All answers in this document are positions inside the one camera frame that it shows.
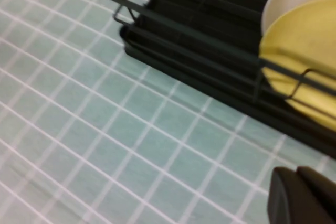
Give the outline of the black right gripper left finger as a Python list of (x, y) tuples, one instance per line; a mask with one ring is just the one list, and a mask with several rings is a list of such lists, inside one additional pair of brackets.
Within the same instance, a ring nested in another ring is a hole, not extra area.
[(269, 222), (299, 223), (303, 213), (301, 199), (305, 192), (305, 185), (296, 172), (276, 167), (272, 171), (267, 202)]

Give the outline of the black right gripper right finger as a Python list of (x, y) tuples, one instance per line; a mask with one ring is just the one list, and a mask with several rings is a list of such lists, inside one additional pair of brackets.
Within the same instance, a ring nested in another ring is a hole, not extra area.
[(297, 174), (335, 223), (335, 182), (306, 166), (299, 166)]

